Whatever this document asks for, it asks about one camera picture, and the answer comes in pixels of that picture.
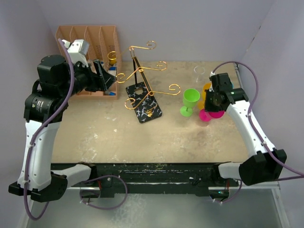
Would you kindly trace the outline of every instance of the pink cup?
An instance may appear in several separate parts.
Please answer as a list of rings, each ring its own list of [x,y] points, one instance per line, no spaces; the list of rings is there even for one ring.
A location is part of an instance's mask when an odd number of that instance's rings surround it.
[[[200,110],[199,117],[204,122],[209,122],[211,119],[219,119],[224,115],[224,111],[217,113],[214,112],[205,112],[205,109]]]

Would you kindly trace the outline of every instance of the wall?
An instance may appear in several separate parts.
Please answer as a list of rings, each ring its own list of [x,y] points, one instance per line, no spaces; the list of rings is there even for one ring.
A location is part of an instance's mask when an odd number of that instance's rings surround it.
[[[242,61],[255,70],[260,93],[253,110],[266,134],[285,149],[287,164],[304,172],[304,1],[278,0],[273,4]],[[255,88],[252,76],[240,71],[249,97]],[[282,176],[294,176],[284,171]],[[303,180],[281,182],[285,209],[293,228],[304,223]]]
[[[38,78],[36,67],[56,53],[50,28],[34,0],[0,1],[0,221],[17,226],[24,209],[21,197],[8,193],[19,177],[25,148],[24,101]]]
[[[116,25],[121,50],[149,60],[240,60],[274,0],[37,0],[52,31],[59,25]],[[130,60],[128,54],[124,59]]]

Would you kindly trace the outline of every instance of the beige tabletop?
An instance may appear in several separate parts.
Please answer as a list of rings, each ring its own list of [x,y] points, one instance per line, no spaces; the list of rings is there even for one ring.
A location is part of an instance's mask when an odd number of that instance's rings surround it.
[[[141,62],[144,67],[155,64]],[[56,136],[52,162],[243,162],[246,147],[227,114],[208,123],[200,120],[198,107],[193,108],[191,117],[180,114],[184,90],[195,88],[201,93],[218,64],[168,62],[165,71],[145,70],[155,91],[169,91],[171,84],[181,87],[176,96],[155,94],[162,117],[146,123],[139,123],[134,110],[124,106],[128,98],[125,87],[134,84],[133,77],[119,85],[118,100],[71,99]],[[195,66],[203,66],[205,73],[195,74]],[[122,72],[132,71],[132,62],[124,62]],[[234,66],[216,71],[225,72],[239,87]]]

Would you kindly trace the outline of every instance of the green goblet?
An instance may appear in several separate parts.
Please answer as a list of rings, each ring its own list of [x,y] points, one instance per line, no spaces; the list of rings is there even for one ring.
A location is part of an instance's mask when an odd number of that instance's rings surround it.
[[[193,114],[193,107],[197,104],[200,99],[200,93],[196,89],[186,89],[182,102],[185,106],[180,108],[180,114],[185,117],[189,117]]]

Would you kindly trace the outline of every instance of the robotic arm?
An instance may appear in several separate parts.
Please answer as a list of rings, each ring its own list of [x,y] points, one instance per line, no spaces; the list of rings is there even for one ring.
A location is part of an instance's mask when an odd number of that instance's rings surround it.
[[[116,81],[115,76],[103,69],[99,60],[93,61],[96,73],[91,70],[86,60],[89,46],[86,41],[75,40],[72,45],[64,41],[64,44],[68,48],[67,51],[74,66],[75,82],[72,95],[84,89],[90,92],[106,91]],[[70,86],[69,66],[63,56],[44,57],[37,70],[39,80],[34,83],[32,94],[25,101],[27,146],[22,171],[18,181],[9,186],[9,192],[16,195],[23,195],[24,172],[30,140],[42,123],[63,103]],[[28,195],[31,195],[32,200],[38,202],[58,200],[67,187],[97,177],[96,167],[84,162],[62,171],[51,172],[50,170],[55,136],[67,107],[68,105],[39,133],[35,140],[28,164]]]
[[[212,87],[206,91],[205,111],[227,112],[236,124],[249,154],[249,159],[244,163],[218,164],[218,175],[225,179],[242,180],[246,185],[278,179],[283,167],[271,158],[264,144],[266,143],[275,157],[283,163],[287,159],[286,153],[276,149],[251,112],[251,120],[264,139],[263,143],[260,142],[248,119],[250,103],[245,91],[242,88],[233,89],[227,73],[211,75],[210,80]]]

